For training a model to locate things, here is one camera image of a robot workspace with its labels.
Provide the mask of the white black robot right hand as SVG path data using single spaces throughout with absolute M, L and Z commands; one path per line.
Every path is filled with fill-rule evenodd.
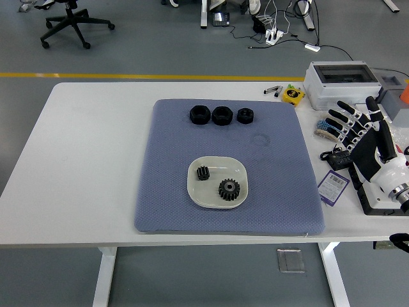
M 398 152 L 389 124 L 372 96 L 366 98 L 369 114 L 338 101 L 343 112 L 330 109 L 328 133 L 343 144 L 361 176 L 379 185 L 393 201 L 408 201 L 408 166 Z

